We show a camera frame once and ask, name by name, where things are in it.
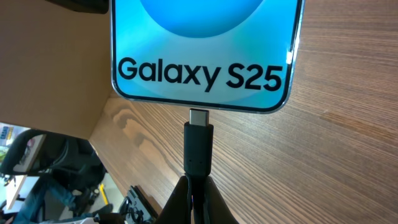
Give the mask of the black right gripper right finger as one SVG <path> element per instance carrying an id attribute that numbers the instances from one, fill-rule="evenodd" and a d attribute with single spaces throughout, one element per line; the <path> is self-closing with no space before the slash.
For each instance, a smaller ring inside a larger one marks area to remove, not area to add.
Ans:
<path id="1" fill-rule="evenodd" d="M 208 176 L 204 182 L 204 222 L 205 224 L 238 224 L 214 180 Z"/>

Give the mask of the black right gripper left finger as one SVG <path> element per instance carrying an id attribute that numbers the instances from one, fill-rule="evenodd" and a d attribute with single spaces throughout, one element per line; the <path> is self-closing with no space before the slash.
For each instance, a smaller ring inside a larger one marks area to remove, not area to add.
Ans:
<path id="1" fill-rule="evenodd" d="M 191 223 L 191 201 L 188 198 L 189 181 L 181 176 L 165 207 L 154 222 L 155 224 L 189 224 Z"/>

